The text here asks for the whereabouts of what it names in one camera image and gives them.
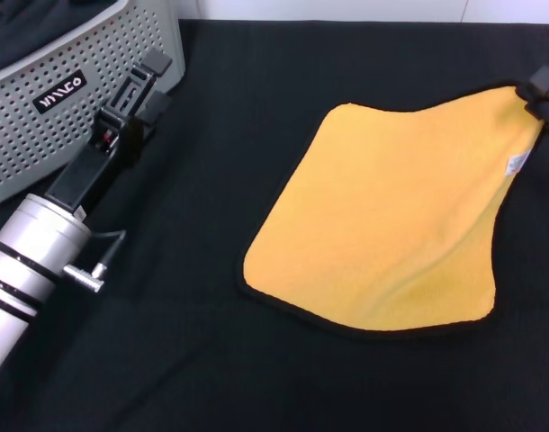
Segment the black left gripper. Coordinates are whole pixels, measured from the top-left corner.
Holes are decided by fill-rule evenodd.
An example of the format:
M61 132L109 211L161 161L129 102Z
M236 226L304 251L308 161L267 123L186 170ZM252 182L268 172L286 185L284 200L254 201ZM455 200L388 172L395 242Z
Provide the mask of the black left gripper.
M151 49L134 63L114 95L114 112L103 107L94 115L88 142L67 163L44 198L66 212L92 212L121 173L138 162L144 136L151 136L171 103L154 91L136 114L150 90L168 70L172 59Z

